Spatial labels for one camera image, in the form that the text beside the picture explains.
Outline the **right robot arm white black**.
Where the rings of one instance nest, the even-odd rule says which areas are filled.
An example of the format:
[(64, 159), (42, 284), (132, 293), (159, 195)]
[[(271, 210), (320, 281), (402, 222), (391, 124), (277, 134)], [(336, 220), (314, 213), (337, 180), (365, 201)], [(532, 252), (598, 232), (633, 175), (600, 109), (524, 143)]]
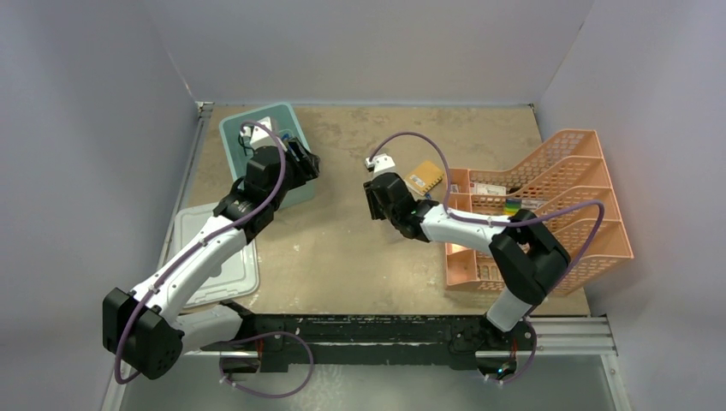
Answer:
[(514, 327), (544, 301), (571, 262), (565, 247), (530, 211), (520, 210), (513, 217), (451, 211), (435, 200), (415, 199), (392, 172), (372, 178), (363, 188), (372, 219), (389, 221), (403, 237), (450, 243), (493, 259), (504, 289), (480, 326), (482, 340), (491, 348), (513, 339)]

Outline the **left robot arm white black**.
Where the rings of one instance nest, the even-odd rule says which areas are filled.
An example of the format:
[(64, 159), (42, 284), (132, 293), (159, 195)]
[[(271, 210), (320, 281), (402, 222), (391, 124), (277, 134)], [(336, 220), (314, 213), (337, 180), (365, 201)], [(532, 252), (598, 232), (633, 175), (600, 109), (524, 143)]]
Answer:
[(114, 379), (163, 376), (190, 351), (226, 342), (250, 347), (255, 327), (229, 304), (185, 315), (189, 299), (223, 264), (269, 225), (291, 189), (316, 179), (320, 159), (287, 140), (255, 149), (201, 231), (161, 269), (129, 291), (111, 290), (102, 302), (102, 343), (114, 354)]

